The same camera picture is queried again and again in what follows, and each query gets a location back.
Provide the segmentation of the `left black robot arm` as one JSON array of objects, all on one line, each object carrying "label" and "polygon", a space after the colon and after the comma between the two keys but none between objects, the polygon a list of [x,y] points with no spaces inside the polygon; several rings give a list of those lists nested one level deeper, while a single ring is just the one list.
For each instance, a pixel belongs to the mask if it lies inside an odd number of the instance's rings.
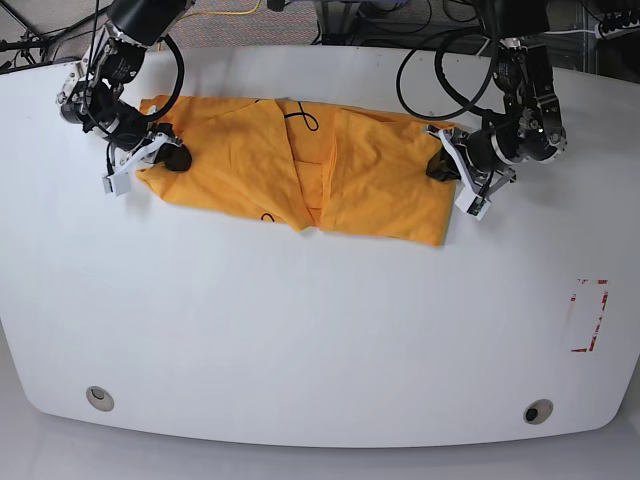
[{"label": "left black robot arm", "polygon": [[[516,180],[515,166],[526,161],[548,162],[564,150],[564,129],[553,70],[546,45],[538,36],[549,29],[543,1],[474,1],[479,25],[448,33],[436,50],[435,73],[444,91],[464,111],[482,120],[480,130],[449,132],[454,160],[445,151],[431,159],[426,175],[437,181],[461,180],[467,175],[472,191],[485,200]],[[490,81],[503,93],[504,111],[481,108],[446,79],[444,54],[457,40],[482,35],[490,41],[491,60],[480,90]]]}]

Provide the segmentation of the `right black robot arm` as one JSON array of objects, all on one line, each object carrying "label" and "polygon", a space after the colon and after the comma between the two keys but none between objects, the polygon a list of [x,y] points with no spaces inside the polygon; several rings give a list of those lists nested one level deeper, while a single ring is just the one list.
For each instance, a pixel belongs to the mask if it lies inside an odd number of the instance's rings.
[{"label": "right black robot arm", "polygon": [[[193,7],[192,1],[115,1],[101,27],[92,28],[91,44],[65,80],[56,104],[62,118],[78,124],[107,142],[107,174],[124,162],[148,157],[172,172],[190,169],[192,156],[171,124],[161,120],[181,93],[185,64],[169,35],[171,28]],[[151,113],[142,113],[121,100],[127,84],[140,73],[146,52],[164,43],[176,62],[176,80],[168,99]]]}]

